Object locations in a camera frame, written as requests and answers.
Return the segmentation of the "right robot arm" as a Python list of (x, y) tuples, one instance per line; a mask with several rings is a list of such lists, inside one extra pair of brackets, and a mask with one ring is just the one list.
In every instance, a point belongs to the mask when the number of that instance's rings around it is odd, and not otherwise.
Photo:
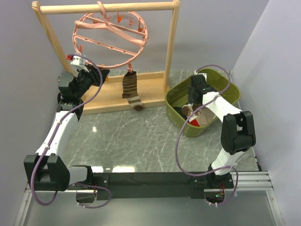
[(211, 173), (206, 177), (207, 184), (217, 188), (238, 158), (255, 145), (253, 115), (225, 100), (217, 89), (207, 84), (206, 75), (202, 73), (191, 77), (188, 103), (182, 107), (182, 113), (193, 126), (205, 126), (214, 118), (222, 122), (222, 149), (209, 166)]

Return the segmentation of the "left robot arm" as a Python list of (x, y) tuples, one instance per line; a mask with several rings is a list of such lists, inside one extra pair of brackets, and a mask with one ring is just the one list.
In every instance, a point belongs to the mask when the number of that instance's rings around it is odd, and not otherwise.
[(65, 191), (78, 183), (83, 189), (93, 186), (90, 166), (68, 168), (61, 156), (67, 141), (83, 113), (83, 95), (91, 86), (100, 86), (110, 71), (87, 65), (74, 76), (64, 72), (58, 76), (58, 106), (52, 127), (40, 148), (24, 159), (24, 168), (30, 188), (35, 191)]

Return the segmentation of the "pink round clip hanger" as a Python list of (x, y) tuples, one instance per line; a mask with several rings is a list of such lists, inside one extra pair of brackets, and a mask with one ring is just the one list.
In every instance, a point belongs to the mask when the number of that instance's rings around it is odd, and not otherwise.
[(83, 44), (98, 46), (105, 53), (123, 54), (117, 63), (102, 63), (105, 69), (117, 69), (132, 64), (146, 47), (149, 38), (148, 29), (142, 17), (128, 11), (127, 15), (117, 13), (108, 14), (102, 2), (98, 1), (101, 17), (94, 13), (86, 13), (75, 21), (72, 43), (76, 53), (83, 53)]

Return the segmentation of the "brown striped sock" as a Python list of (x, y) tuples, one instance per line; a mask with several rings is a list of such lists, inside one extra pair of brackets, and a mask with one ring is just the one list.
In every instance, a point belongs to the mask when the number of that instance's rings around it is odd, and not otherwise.
[(126, 99), (128, 104), (136, 111), (144, 109), (143, 103), (137, 92), (137, 74), (136, 71), (127, 72), (122, 81), (122, 98)]

